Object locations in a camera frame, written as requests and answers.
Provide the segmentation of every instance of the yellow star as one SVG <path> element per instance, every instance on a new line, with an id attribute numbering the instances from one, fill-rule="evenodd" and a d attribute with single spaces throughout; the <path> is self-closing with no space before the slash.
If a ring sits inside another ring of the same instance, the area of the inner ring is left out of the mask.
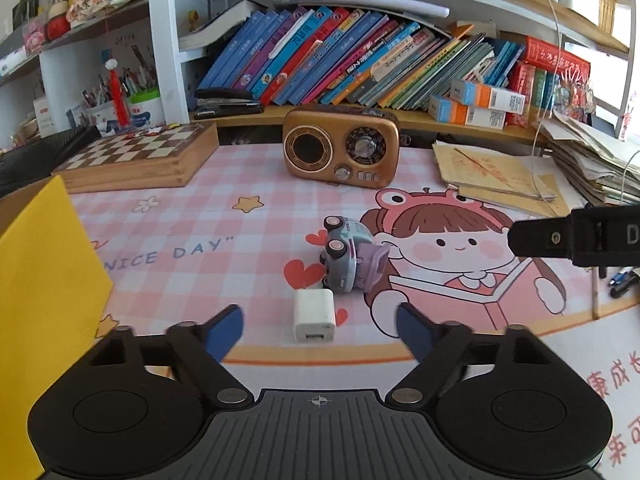
<path id="1" fill-rule="evenodd" d="M 244 213 L 250 213 L 254 209 L 258 209 L 259 207 L 263 207 L 264 204 L 260 202 L 259 196 L 240 196 L 238 197 L 238 203 L 235 204 L 231 209 L 239 209 Z"/>
<path id="2" fill-rule="evenodd" d="M 111 330 L 116 328 L 118 324 L 119 321 L 117 319 L 113 319 L 111 314 L 107 314 L 104 316 L 102 321 L 98 323 L 98 330 L 95 331 L 95 337 L 99 338 L 106 336 Z"/>

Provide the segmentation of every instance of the toy car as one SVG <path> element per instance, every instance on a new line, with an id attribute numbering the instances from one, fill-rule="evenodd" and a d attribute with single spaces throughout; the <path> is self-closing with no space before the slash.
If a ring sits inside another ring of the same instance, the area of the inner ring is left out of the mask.
<path id="1" fill-rule="evenodd" d="M 320 254 L 326 269 L 324 288 L 351 292 L 354 287 L 370 292 L 382 278 L 389 247 L 376 245 L 366 225 L 343 216 L 324 219 L 327 240 Z"/>

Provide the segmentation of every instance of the pink checkered tablecloth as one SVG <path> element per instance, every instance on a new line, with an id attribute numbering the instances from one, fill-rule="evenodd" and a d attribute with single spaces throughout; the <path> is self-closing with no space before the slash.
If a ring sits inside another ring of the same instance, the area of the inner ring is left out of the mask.
<path id="1" fill-rule="evenodd" d="M 508 250 L 508 224 L 525 215 L 445 192 L 430 150 L 403 148 L 392 189 L 376 192 L 295 178 L 271 144 L 220 147 L 184 188 L 72 199 L 114 282 L 105 314 L 140 335 L 237 303 L 240 346 L 279 349 L 274 360 L 299 348 L 293 291 L 320 286 L 322 220 L 335 214 L 362 218 L 394 259 L 373 294 L 335 297 L 333 345 L 396 343 L 393 311 L 403 298 L 434 320 L 482 332 L 522 323 L 543 333 L 588 316 L 589 272 L 521 262 Z"/>

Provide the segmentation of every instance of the yellow paper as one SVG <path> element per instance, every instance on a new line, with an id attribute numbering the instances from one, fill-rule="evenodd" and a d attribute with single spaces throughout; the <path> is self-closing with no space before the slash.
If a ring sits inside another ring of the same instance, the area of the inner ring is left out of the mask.
<path id="1" fill-rule="evenodd" d="M 531 168 L 516 156 L 438 144 L 434 144 L 433 151 L 444 182 L 514 195 L 539 196 Z M 536 185 L 543 196 L 555 197 L 553 191 L 537 177 Z"/>
<path id="2" fill-rule="evenodd" d="M 458 192 L 462 196 L 475 198 L 476 200 L 482 200 L 483 202 L 491 202 L 505 207 L 511 207 L 521 211 L 527 211 L 534 215 L 546 216 L 548 218 L 567 216 L 571 210 L 560 193 L 556 178 L 552 174 L 544 174 L 540 175 L 540 180 L 556 194 L 556 198 L 554 200 L 549 200 L 545 203 L 542 202 L 542 200 L 500 193 L 487 189 L 479 189 L 471 186 L 460 186 L 458 188 Z"/>
<path id="3" fill-rule="evenodd" d="M 0 480 L 42 473 L 29 410 L 91 347 L 111 285 L 61 177 L 0 200 Z"/>

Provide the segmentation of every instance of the white flower print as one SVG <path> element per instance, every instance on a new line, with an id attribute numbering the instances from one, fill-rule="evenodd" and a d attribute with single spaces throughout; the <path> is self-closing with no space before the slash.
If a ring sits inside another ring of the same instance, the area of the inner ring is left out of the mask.
<path id="1" fill-rule="evenodd" d="M 156 200 L 156 196 L 150 196 L 149 198 L 145 198 L 144 200 L 140 200 L 138 202 L 138 205 L 135 206 L 135 208 L 133 208 L 131 210 L 132 213 L 146 213 L 148 212 L 152 207 L 156 207 L 157 205 L 160 205 L 160 203 L 158 202 L 158 200 Z"/>

